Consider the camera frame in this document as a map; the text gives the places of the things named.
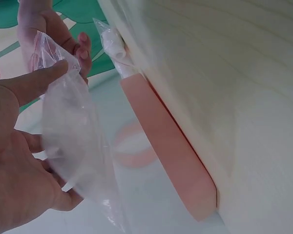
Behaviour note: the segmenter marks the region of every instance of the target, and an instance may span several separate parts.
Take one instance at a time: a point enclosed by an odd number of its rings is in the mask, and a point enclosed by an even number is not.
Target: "pink foam piece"
[[[148,140],[187,210],[198,221],[216,210],[216,187],[165,106],[142,75],[121,86]]]

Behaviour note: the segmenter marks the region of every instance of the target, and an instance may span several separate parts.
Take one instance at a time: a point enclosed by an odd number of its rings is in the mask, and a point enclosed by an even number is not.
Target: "plastic wrap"
[[[122,78],[127,78],[138,71],[135,68],[124,41],[116,28],[111,28],[106,23],[93,19],[94,24],[100,34],[102,47],[107,55],[112,59],[114,66]]]
[[[124,233],[130,233],[120,202],[110,145],[79,75],[78,60],[38,32],[33,54],[34,70],[68,61],[67,74],[51,83],[45,93],[42,136],[53,169],[84,198],[95,201],[104,215]]]

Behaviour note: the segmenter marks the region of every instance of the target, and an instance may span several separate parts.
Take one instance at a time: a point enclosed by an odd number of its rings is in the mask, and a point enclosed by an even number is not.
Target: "white furniture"
[[[99,2],[212,176],[231,234],[293,234],[293,0]]]

